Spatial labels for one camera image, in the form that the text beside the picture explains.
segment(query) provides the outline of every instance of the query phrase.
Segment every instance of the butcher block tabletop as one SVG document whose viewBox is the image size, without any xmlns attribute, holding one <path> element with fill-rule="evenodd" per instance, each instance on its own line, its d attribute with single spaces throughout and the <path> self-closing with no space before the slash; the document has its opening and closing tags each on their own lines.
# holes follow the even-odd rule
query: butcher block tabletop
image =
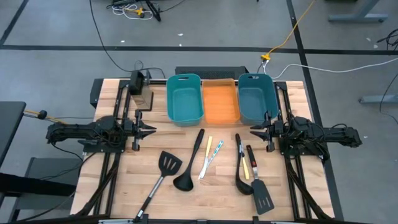
<svg viewBox="0 0 398 224">
<path fill-rule="evenodd" d="M 113 114 L 118 83 L 119 79 L 104 79 L 95 111 L 95 120 Z M 286 84 L 293 114 L 311 119 L 303 82 L 286 82 Z M 181 159 L 183 164 L 179 172 L 175 176 L 166 177 L 156 191 L 154 198 L 145 210 L 145 213 L 149 214 L 149 218 L 252 220 L 252 217 L 257 215 L 253 198 L 251 195 L 241 194 L 235 186 L 237 159 L 235 134 L 238 133 L 244 148 L 248 144 L 252 146 L 259 178 L 266 184 L 275 205 L 275 209 L 259 215 L 259 219 L 285 221 L 294 219 L 284 157 L 279 152 L 277 141 L 275 141 L 276 150 L 266 152 L 267 143 L 250 134 L 250 126 L 244 126 L 241 123 L 215 125 L 206 124 L 203 119 L 199 126 L 178 127 L 167 117 L 166 86 L 151 85 L 150 88 L 154 92 L 153 108 L 152 111 L 143 112 L 142 119 L 146 124 L 156 127 L 157 131 L 139 142 L 141 145 L 139 152 L 131 150 L 133 138 L 128 139 L 126 150 L 121 155 L 111 218 L 134 218 L 136 216 L 160 176 L 158 160 L 160 153 L 166 151 Z M 279 95 L 282 104 L 284 100 L 282 94 Z M 135 109 L 136 104 L 131 99 L 130 118 L 134 117 Z M 182 192 L 173 186 L 173 180 L 187 168 L 193 145 L 201 128 L 205 130 L 205 135 L 192 165 L 194 188 L 189 192 Z M 208 167 L 204 179 L 198 180 L 209 136 L 213 137 L 209 155 L 213 153 L 220 140 L 223 140 L 224 144 Z M 71 214 L 78 212 L 96 190 L 103 157 L 103 153 L 97 153 L 82 167 Z M 249 166 L 250 180 L 245 180 L 242 167 L 240 168 L 241 179 L 250 185 L 253 173 L 248 156 L 245 158 Z M 316 156 L 302 156 L 301 158 L 308 191 L 324 212 L 333 217 L 330 194 L 321 160 Z M 104 192 L 100 213 L 104 213 L 107 191 Z M 296 192 L 300 216 L 303 217 L 302 197 L 297 188 Z"/>
</svg>

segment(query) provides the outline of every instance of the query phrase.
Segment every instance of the black spoon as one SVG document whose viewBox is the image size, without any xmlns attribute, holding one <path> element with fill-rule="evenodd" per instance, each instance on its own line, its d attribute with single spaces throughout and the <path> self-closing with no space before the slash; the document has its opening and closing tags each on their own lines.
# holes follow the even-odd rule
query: black spoon
<svg viewBox="0 0 398 224">
<path fill-rule="evenodd" d="M 193 188 L 193 182 L 191 179 L 191 167 L 193 159 L 195 158 L 196 153 L 198 152 L 201 140 L 203 139 L 203 135 L 205 135 L 205 130 L 201 129 L 199 131 L 197 140 L 195 141 L 195 145 L 193 146 L 193 152 L 191 156 L 191 160 L 189 161 L 188 167 L 183 174 L 173 180 L 174 186 L 182 191 L 190 191 Z"/>
<path fill-rule="evenodd" d="M 251 195 L 253 194 L 253 188 L 243 182 L 241 178 L 239 177 L 239 168 L 241 166 L 241 147 L 242 147 L 242 142 L 241 142 L 241 137 L 239 134 L 235 134 L 235 140 L 236 140 L 236 146 L 238 147 L 238 161 L 236 162 L 236 174 L 235 174 L 235 184 L 238 190 L 244 194 L 244 195 Z"/>
</svg>

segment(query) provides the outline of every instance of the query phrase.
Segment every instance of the spatula head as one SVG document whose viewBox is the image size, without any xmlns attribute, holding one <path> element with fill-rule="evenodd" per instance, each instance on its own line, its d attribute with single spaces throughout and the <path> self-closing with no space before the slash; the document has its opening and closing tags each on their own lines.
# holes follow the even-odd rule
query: spatula head
<svg viewBox="0 0 398 224">
<path fill-rule="evenodd" d="M 256 203 L 257 214 L 264 214 L 275 208 L 274 203 L 271 200 L 271 196 L 267 190 L 266 185 L 263 181 L 255 179 L 251 186 L 253 188 L 254 202 Z"/>
<path fill-rule="evenodd" d="M 174 175 L 178 172 L 182 161 L 174 155 L 162 151 L 159 157 L 159 169 L 162 172 L 162 177 Z"/>
</svg>

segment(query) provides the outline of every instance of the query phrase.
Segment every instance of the gray desk leg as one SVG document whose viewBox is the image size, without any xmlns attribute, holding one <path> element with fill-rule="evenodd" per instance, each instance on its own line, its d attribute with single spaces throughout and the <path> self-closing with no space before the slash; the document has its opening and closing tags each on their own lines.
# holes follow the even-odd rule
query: gray desk leg
<svg viewBox="0 0 398 224">
<path fill-rule="evenodd" d="M 371 14 L 372 8 L 379 0 L 368 0 L 357 13 L 329 15 L 330 22 L 384 22 L 388 18 L 388 14 Z"/>
<path fill-rule="evenodd" d="M 383 96 L 363 96 L 360 103 L 380 103 Z M 398 103 L 398 95 L 386 95 L 383 103 Z"/>
</svg>

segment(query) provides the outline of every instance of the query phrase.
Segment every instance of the slotted spatula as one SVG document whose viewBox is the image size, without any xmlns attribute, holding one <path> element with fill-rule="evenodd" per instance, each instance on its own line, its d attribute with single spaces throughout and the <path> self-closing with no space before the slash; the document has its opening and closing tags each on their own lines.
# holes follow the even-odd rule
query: slotted spatula
<svg viewBox="0 0 398 224">
<path fill-rule="evenodd" d="M 155 187 L 152 189 L 147 199 L 145 200 L 144 204 L 142 205 L 141 209 L 139 210 L 136 218 L 134 219 L 134 223 L 138 222 L 142 214 L 144 214 L 145 209 L 147 208 L 150 200 L 154 196 L 156 190 L 159 188 L 163 179 L 168 175 L 176 174 L 180 169 L 181 164 L 182 161 L 179 158 L 175 157 L 174 155 L 168 152 L 162 151 L 159 157 L 159 169 L 162 172 L 162 174 L 160 175 L 159 180 L 157 180 L 155 184 Z"/>
<path fill-rule="evenodd" d="M 254 203 L 256 204 L 257 214 L 261 215 L 274 209 L 275 206 L 271 200 L 271 196 L 269 195 L 265 183 L 262 180 L 259 180 L 256 159 L 254 158 L 251 146 L 246 146 L 246 149 L 248 150 L 250 164 L 253 168 L 254 173 L 254 181 L 251 182 L 251 187 L 253 188 Z"/>
</svg>

